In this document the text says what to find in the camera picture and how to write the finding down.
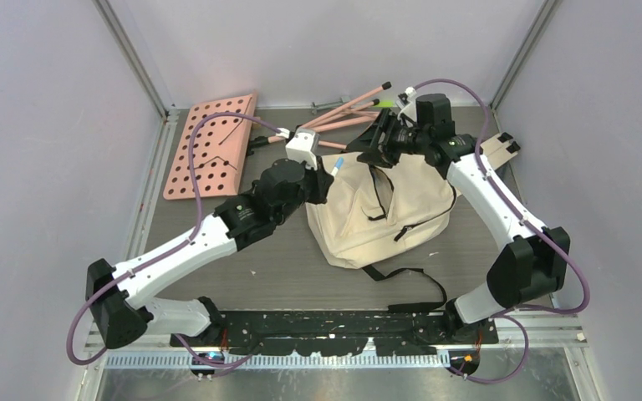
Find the white marker blue cap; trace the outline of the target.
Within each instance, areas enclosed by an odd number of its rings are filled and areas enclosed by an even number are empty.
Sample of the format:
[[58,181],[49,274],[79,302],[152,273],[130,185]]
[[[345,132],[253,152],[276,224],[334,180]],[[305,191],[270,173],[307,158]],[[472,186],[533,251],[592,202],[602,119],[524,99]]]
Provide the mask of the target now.
[[339,157],[335,161],[334,166],[330,172],[330,175],[335,177],[339,173],[339,170],[342,168],[343,164],[344,164],[344,157]]

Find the beige canvas backpack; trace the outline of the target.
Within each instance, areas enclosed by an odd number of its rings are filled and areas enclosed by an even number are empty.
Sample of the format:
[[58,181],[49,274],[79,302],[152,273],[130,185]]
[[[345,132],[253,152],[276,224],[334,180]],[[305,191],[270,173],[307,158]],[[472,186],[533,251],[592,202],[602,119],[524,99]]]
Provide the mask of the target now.
[[307,222],[331,266],[360,270],[439,236],[463,195],[421,155],[403,155],[389,169],[367,165],[358,153],[325,155],[324,166],[344,164],[328,200],[306,204]]

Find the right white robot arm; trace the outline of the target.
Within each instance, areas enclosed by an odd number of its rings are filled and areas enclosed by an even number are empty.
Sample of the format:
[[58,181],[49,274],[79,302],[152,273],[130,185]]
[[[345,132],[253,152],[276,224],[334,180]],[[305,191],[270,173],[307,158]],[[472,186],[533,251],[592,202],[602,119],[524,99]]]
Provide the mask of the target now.
[[444,94],[421,95],[416,117],[383,109],[348,149],[358,161],[392,168],[402,155],[421,155],[482,218],[500,253],[483,284],[446,303],[445,335],[464,343],[477,322],[563,288],[570,238],[561,227],[548,228],[521,204],[493,172],[469,134],[456,133],[451,103]]

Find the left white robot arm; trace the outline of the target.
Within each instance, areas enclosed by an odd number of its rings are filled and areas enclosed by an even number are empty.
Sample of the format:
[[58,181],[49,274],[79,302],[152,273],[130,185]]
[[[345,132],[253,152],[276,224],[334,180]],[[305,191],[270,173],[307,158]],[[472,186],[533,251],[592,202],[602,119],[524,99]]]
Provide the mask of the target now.
[[141,256],[110,265],[105,259],[87,269],[85,300],[107,350],[126,347],[150,333],[182,334],[200,344],[216,344],[223,333],[217,310],[207,298],[187,302],[158,298],[171,284],[208,263],[237,253],[272,235],[306,203],[326,202],[344,161],[331,170],[280,159],[189,231]]

